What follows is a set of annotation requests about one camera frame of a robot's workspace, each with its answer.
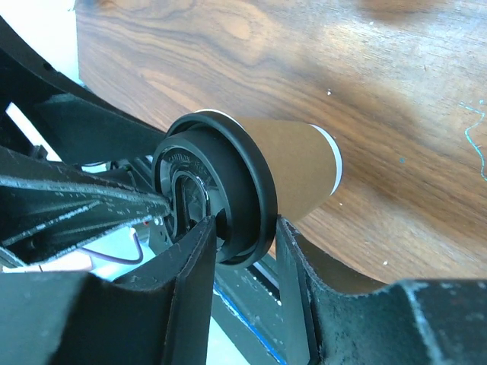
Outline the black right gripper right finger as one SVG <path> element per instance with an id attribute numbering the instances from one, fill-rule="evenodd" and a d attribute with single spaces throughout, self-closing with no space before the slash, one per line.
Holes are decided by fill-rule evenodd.
<path id="1" fill-rule="evenodd" d="M 484 364 L 486 282 L 384 284 L 276 227 L 279 293 L 290 364 Z"/>

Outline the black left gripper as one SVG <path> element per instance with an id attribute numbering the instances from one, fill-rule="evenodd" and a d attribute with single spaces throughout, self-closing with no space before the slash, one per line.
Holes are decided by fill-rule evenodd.
<path id="1" fill-rule="evenodd" d="M 164 133 L 57 71 L 1 21 L 1 107 L 14 104 L 59 165 L 132 171 L 150 179 Z M 122 227 L 170 210 L 166 198 L 98 176 L 1 177 L 1 261 L 48 262 Z"/>

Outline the black plastic cup lid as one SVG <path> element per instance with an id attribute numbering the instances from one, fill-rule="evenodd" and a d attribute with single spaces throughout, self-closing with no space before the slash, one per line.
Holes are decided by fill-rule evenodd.
<path id="1" fill-rule="evenodd" d="M 177 243 L 203 218 L 216 222 L 216 262 L 247 268 L 275 236 L 277 193 L 250 129 L 215 109 L 177 119 L 158 145 L 152 185 L 169 202 L 168 240 Z"/>

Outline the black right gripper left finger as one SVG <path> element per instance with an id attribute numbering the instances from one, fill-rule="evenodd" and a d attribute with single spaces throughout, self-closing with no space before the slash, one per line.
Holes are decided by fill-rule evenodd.
<path id="1" fill-rule="evenodd" d="M 216 223 L 115 281 L 86 271 L 1 276 L 3 364 L 204 364 Z"/>

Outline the brown paper coffee cup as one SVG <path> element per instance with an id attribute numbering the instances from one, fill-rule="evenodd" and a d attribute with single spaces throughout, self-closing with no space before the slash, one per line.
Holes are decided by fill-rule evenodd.
<path id="1" fill-rule="evenodd" d="M 342 155 L 333 136 L 306 122 L 230 116 L 202 109 L 238 124 L 265 158 L 275 184 L 278 213 L 299 221 L 322 205 L 339 187 Z"/>

